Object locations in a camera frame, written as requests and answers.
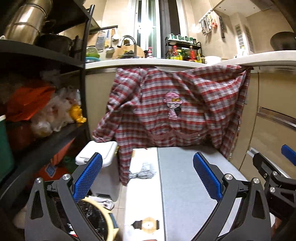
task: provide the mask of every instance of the blue gripper pad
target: blue gripper pad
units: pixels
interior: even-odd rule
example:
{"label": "blue gripper pad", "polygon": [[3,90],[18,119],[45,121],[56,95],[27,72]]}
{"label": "blue gripper pad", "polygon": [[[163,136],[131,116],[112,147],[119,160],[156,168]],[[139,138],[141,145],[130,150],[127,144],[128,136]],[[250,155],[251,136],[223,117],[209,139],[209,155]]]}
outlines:
{"label": "blue gripper pad", "polygon": [[210,197],[219,202],[222,199],[221,183],[198,153],[193,156],[193,166]]}
{"label": "blue gripper pad", "polygon": [[281,153],[290,161],[293,163],[294,166],[296,166],[296,152],[293,151],[290,147],[287,145],[283,145],[281,147]]}
{"label": "blue gripper pad", "polygon": [[73,198],[76,203],[85,198],[103,165],[103,158],[99,153],[89,161],[91,163],[86,167],[74,185]]}

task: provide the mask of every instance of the metal shelf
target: metal shelf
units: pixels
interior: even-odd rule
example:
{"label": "metal shelf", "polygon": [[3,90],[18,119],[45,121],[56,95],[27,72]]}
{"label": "metal shelf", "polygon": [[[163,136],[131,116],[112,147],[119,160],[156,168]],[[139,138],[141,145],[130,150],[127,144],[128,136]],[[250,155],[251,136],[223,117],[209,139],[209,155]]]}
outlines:
{"label": "metal shelf", "polygon": [[89,12],[79,0],[53,0],[53,8],[47,18],[56,24],[44,33],[58,34],[66,29],[85,23],[91,19]]}
{"label": "metal shelf", "polygon": [[0,55],[0,69],[4,71],[39,76],[44,69],[61,69],[61,73],[67,73],[84,68],[84,62],[79,59],[12,40],[0,40]]}
{"label": "metal shelf", "polygon": [[69,124],[52,135],[38,139],[24,151],[17,154],[16,168],[1,184],[0,206],[9,209],[17,196],[21,193],[32,174],[49,163],[50,159],[58,153],[69,141],[83,131],[89,131],[87,123]]}
{"label": "metal shelf", "polygon": [[199,44],[191,44],[189,42],[185,42],[185,41],[180,41],[180,40],[172,40],[172,39],[167,39],[167,46],[174,46],[176,45],[177,47],[180,48],[189,48],[189,46],[192,46],[193,49],[199,50],[201,49],[201,44],[200,42],[198,42]]}

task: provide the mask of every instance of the white countertop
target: white countertop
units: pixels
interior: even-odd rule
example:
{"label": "white countertop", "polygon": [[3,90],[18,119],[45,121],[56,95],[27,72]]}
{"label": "white countertop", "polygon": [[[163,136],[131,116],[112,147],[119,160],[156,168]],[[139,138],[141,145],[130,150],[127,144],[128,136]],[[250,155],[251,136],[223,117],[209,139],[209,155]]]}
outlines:
{"label": "white countertop", "polygon": [[[240,58],[233,58],[222,61],[213,65],[245,65],[245,66],[296,66],[296,50],[273,51],[265,53],[252,54]],[[115,59],[105,60],[86,64],[86,69],[101,69],[113,68],[120,66],[172,66],[184,68],[198,68],[209,66],[208,64],[201,64],[189,61],[180,61],[173,59],[159,59],[159,58],[131,58],[131,59]]]}

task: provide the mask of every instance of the green container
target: green container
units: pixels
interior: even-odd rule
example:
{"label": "green container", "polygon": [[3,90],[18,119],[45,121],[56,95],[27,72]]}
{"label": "green container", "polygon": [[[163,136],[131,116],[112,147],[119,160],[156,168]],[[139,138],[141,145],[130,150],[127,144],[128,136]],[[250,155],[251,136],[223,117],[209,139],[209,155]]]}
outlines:
{"label": "green container", "polygon": [[6,134],[5,118],[5,115],[0,116],[0,182],[14,166],[14,159]]}

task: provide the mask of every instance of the tiled floor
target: tiled floor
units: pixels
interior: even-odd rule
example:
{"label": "tiled floor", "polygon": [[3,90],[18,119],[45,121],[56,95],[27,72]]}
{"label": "tiled floor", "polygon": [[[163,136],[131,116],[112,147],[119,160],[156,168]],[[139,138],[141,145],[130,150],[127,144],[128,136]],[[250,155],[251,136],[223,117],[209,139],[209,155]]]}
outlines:
{"label": "tiled floor", "polygon": [[116,237],[116,241],[122,241],[123,225],[124,225],[124,213],[126,208],[126,186],[122,186],[118,200],[114,203],[112,209],[113,215],[116,219],[117,225],[119,226],[119,232]]}

